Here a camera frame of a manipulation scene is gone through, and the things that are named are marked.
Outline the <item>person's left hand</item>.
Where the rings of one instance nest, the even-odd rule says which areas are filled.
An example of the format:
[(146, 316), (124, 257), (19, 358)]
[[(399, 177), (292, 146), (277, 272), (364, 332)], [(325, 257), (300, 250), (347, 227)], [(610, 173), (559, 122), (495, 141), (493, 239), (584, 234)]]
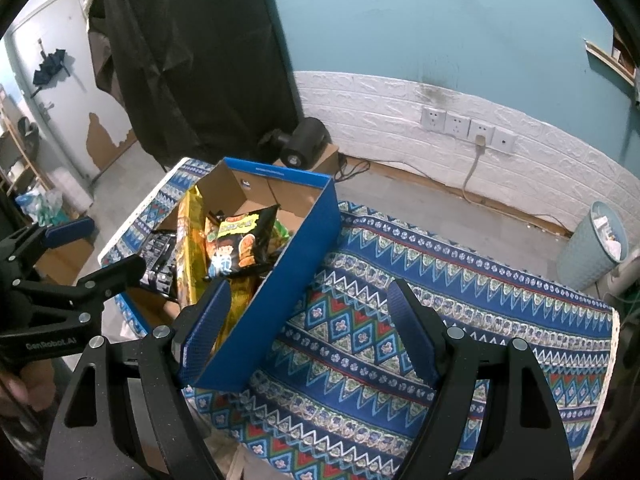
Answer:
[(52, 405), (56, 387), (51, 360), (29, 363), (18, 376), (1, 370), (1, 382), (18, 404), (41, 412)]

